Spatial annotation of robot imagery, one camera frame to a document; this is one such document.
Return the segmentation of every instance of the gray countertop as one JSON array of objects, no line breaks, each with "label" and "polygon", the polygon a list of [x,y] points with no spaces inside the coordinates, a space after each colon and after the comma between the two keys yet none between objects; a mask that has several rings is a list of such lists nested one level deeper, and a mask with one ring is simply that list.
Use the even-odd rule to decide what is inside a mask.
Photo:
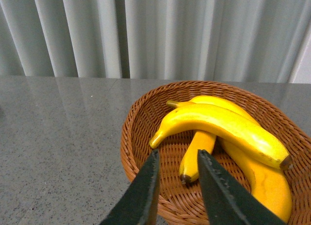
[{"label": "gray countertop", "polygon": [[[0,224],[98,224],[129,186],[120,139],[130,106],[170,82],[0,77]],[[269,100],[311,135],[311,85],[227,84]]]}]

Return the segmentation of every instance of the banana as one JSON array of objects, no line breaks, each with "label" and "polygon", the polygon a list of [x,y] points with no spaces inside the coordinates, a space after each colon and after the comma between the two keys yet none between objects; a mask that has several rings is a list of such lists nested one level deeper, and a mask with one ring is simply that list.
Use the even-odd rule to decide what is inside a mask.
[{"label": "banana", "polygon": [[253,197],[287,223],[292,212],[292,194],[283,171],[256,161],[223,138],[218,141],[244,173]]},{"label": "banana", "polygon": [[166,137],[186,130],[204,130],[239,146],[254,159],[286,170],[292,159],[284,145],[247,118],[211,104],[191,104],[168,113],[149,145],[156,148]]},{"label": "banana", "polygon": [[[178,102],[173,100],[168,100],[166,104],[169,107],[177,108],[182,107],[190,104],[214,104],[226,109],[229,109],[231,111],[234,111],[246,118],[248,118],[250,121],[256,123],[259,125],[259,123],[251,116],[249,115],[243,108],[238,106],[237,104],[220,98],[216,96],[207,96],[207,95],[201,95],[196,96],[189,100],[188,102]],[[179,166],[179,176],[182,184],[188,184],[191,182],[194,182],[199,178],[199,170],[198,170],[198,164],[197,164],[197,156],[198,156],[198,150],[206,150],[210,154],[212,153],[214,149],[214,144],[216,140],[216,135],[212,133],[208,133],[205,131],[197,130],[194,133],[193,139],[191,144],[189,145],[186,153],[184,154],[180,166]]]},{"label": "banana", "polygon": [[179,165],[179,177],[183,185],[199,178],[198,150],[206,150],[211,154],[215,141],[216,135],[202,130],[195,131],[192,141]]}]

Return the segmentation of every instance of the banana tip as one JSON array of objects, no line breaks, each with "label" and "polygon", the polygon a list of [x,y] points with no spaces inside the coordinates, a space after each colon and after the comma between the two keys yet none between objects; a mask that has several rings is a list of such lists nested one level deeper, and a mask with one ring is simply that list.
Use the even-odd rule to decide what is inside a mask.
[{"label": "banana tip", "polygon": [[282,170],[288,170],[293,167],[293,159],[291,156],[287,156],[281,163],[280,168]]},{"label": "banana tip", "polygon": [[149,141],[149,145],[152,149],[155,149],[163,140],[163,137],[161,134],[156,133]]},{"label": "banana tip", "polygon": [[180,180],[183,185],[191,183],[191,177],[188,175],[180,175]]}]

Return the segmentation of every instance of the white curtain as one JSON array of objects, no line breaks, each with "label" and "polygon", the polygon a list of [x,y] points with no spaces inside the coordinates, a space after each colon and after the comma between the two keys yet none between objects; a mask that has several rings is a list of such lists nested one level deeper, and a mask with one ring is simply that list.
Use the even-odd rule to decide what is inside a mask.
[{"label": "white curtain", "polygon": [[0,5],[0,75],[311,83],[311,0]]}]

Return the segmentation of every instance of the brown wicker basket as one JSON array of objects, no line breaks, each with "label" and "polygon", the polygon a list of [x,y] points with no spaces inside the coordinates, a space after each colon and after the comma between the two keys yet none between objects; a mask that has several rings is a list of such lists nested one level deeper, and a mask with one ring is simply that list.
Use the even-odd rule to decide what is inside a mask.
[{"label": "brown wicker basket", "polygon": [[[122,128],[121,160],[127,177],[133,181],[151,152],[149,139],[171,110],[166,101],[187,101],[197,95],[214,95],[233,101],[250,113],[263,128],[288,148],[294,167],[286,171],[293,196],[291,225],[311,224],[311,139],[277,107],[248,91],[209,81],[182,81],[153,89],[131,107]],[[169,224],[208,225],[200,183],[181,184],[179,163],[193,137],[193,131],[166,138],[160,145],[161,181],[158,214]],[[239,167],[219,147],[213,156],[250,191]]]}]

